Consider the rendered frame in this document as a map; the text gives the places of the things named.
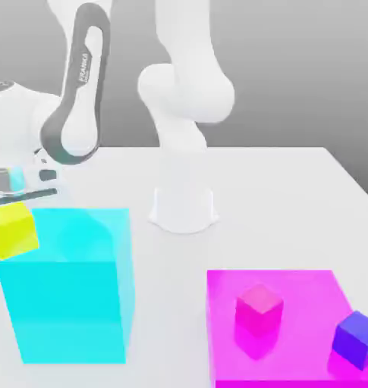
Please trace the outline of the small pink cube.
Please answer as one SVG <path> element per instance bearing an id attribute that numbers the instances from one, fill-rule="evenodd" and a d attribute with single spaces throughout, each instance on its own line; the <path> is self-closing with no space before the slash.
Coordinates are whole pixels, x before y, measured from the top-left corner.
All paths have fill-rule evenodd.
<path id="1" fill-rule="evenodd" d="M 235 322 L 254 336 L 264 336 L 281 323 L 284 299 L 263 283 L 246 289 L 236 299 Z"/>

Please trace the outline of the large cyan box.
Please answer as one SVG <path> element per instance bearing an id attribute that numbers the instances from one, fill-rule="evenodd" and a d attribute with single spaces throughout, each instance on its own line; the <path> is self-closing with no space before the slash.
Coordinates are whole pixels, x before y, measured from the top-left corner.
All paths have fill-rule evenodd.
<path id="1" fill-rule="evenodd" d="M 34 208 L 39 248 L 0 261 L 26 364 L 123 364 L 135 309 L 126 208 Z"/>

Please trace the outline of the large magenta box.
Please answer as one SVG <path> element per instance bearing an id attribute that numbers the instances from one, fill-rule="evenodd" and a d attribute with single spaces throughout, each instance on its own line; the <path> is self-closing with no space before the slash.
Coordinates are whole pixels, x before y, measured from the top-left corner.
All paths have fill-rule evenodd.
<path id="1" fill-rule="evenodd" d="M 235 322 L 236 299 L 263 283 L 284 299 L 281 323 L 254 336 Z M 206 326 L 212 388 L 368 388 L 359 370 L 332 349 L 352 312 L 330 270 L 209 270 Z"/>

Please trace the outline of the small purple cube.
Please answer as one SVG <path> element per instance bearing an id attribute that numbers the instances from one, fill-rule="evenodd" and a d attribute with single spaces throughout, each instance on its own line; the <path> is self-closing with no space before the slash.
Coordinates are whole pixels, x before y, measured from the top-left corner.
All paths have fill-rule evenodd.
<path id="1" fill-rule="evenodd" d="M 368 317 L 353 311 L 336 329 L 332 349 L 359 370 L 368 366 Z"/>

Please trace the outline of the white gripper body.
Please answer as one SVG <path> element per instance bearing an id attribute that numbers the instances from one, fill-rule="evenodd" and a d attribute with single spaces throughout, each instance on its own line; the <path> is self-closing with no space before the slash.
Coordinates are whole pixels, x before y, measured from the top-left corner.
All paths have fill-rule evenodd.
<path id="1" fill-rule="evenodd" d="M 27 187 L 20 190 L 11 188 L 0 189 L 0 206 L 11 203 L 33 201 L 36 199 L 60 195 L 63 189 L 60 186 Z"/>

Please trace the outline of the small yellow cube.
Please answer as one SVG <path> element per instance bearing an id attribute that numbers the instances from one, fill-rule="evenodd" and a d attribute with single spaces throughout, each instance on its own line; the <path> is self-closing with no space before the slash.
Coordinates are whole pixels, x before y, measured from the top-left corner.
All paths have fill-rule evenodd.
<path id="1" fill-rule="evenodd" d="M 0 206 L 0 260 L 39 248 L 36 225 L 22 202 Z"/>

